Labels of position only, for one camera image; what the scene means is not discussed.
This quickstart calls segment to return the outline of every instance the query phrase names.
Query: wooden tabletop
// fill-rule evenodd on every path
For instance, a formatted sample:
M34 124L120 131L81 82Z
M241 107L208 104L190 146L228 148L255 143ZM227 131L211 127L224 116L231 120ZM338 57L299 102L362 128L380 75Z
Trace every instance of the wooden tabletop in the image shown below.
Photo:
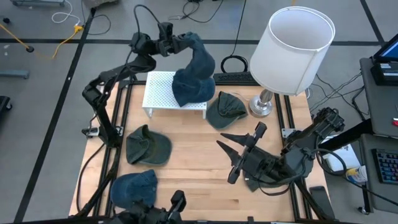
M112 115L116 97L114 88L108 100L107 110ZM227 183L226 179L231 170L231 161L225 152L217 145L220 140L242 152L243 147L231 142L222 136L221 131L212 128L207 120L204 120L201 111L177 111L177 110L155 110L152 118L148 118L142 109L144 97L144 85L134 85L125 127L125 135L128 136L143 124L148 124L149 129L168 136L173 144L172 153L168 163L161 167L130 165L126 160L126 140L124 139L118 176L135 172L154 169L158 178L156 207L170 208L170 198L176 190L183 190L187 198L187 206L182 212L184 220L234 220L244 221L248 216L253 216L256 221L293 221L292 203L290 194L270 197L264 195L260 190L251 192L243 181L243 175L239 177L236 184ZM262 88L259 86L217 86L216 94L212 101L218 96L219 91L237 92L245 98L250 99L260 94ZM124 104L124 91L121 105ZM287 114L283 97L280 98L284 112L285 125L287 125ZM282 141L279 131L279 122L275 109L275 99L272 99L274 109L266 118L255 118L251 115L238 120L224 133L252 134L259 121L267 125L267 131L257 146L263 150L279 155L282 149ZM299 96L290 97L293 117L296 128L304 129L311 122L307 99L304 93ZM121 120L123 107L119 112L118 122ZM102 144L98 138L87 141L85 155L82 165ZM98 186L101 166L103 163L104 149L88 164L81 182L80 206L82 207L92 196ZM324 185L325 176L318 163L310 175L306 178L307 187ZM265 189L268 192L278 192L285 189L282 186L276 189ZM298 203L301 217L304 217L301 194L297 190ZM100 214L104 214L105 201L108 196L106 189L103 194ZM76 214L76 193L70 209L70 214Z

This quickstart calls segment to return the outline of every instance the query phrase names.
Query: monitor screen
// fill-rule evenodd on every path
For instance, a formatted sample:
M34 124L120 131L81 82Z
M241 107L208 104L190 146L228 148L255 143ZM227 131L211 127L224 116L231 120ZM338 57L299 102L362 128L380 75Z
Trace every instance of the monitor screen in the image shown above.
M385 49L380 56L398 59L398 40Z

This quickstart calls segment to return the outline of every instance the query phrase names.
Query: white perforated shelf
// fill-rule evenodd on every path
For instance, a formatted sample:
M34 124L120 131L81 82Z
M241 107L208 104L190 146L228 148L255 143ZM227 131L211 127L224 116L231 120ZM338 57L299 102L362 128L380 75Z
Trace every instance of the white perforated shelf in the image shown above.
M205 118L207 102L188 103L183 107L178 105L172 90L173 76L175 72L149 72L145 86L144 100L142 107L149 117L152 116L152 109L170 110L201 110Z

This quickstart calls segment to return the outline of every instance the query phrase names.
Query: blue cloth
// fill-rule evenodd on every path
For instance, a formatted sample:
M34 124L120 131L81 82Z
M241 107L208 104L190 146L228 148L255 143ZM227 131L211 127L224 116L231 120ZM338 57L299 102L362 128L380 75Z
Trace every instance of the blue cloth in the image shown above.
M117 206L130 209L132 203L142 200L151 207L156 201L157 178L154 170L118 177L111 188L111 201Z
M216 84L211 77L215 61L207 52L198 34L188 32L184 39L193 50L191 62L185 69L175 72L172 89L180 106L187 103L201 103L210 100L215 94Z

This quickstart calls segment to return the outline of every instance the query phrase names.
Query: lamp base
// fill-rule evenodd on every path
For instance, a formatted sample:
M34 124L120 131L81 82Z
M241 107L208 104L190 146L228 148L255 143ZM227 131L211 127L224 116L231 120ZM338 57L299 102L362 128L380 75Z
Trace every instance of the lamp base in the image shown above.
M265 118L269 115L272 111L272 103L271 101L268 102L261 102L260 96L254 96L249 103L249 110L250 114L256 118Z

